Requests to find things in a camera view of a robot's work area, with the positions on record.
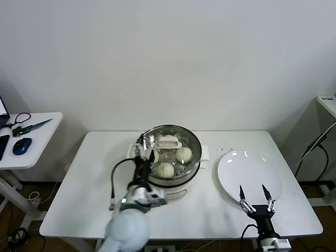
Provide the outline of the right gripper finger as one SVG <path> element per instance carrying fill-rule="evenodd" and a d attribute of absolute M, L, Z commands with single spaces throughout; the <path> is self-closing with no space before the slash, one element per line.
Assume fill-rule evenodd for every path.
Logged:
<path fill-rule="evenodd" d="M 275 201 L 276 200 L 271 197 L 271 193 L 267 190 L 267 188 L 264 185 L 262 185 L 262 189 L 263 189 L 265 198 L 268 202 L 267 211 L 268 212 L 274 212 L 275 211 Z"/>
<path fill-rule="evenodd" d="M 244 190 L 239 186 L 239 204 L 245 213 L 254 213 L 256 209 L 246 201 Z"/>

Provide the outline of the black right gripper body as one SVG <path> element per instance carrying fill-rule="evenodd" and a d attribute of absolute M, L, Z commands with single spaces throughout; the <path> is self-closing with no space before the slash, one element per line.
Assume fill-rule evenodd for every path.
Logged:
<path fill-rule="evenodd" d="M 247 216 L 257 224 L 259 235 L 275 235 L 275 230 L 271 218 L 275 214 L 274 210 L 267 205 L 253 205 L 254 211 L 247 211 Z"/>

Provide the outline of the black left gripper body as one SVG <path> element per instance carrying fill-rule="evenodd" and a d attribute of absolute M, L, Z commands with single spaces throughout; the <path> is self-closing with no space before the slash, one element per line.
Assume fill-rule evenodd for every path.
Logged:
<path fill-rule="evenodd" d="M 142 157 L 135 157 L 133 158 L 135 163 L 135 170 L 132 180 L 132 185 L 143 185 L 148 184 L 149 175 L 152 173 L 152 163 L 153 159 L 147 159 Z"/>

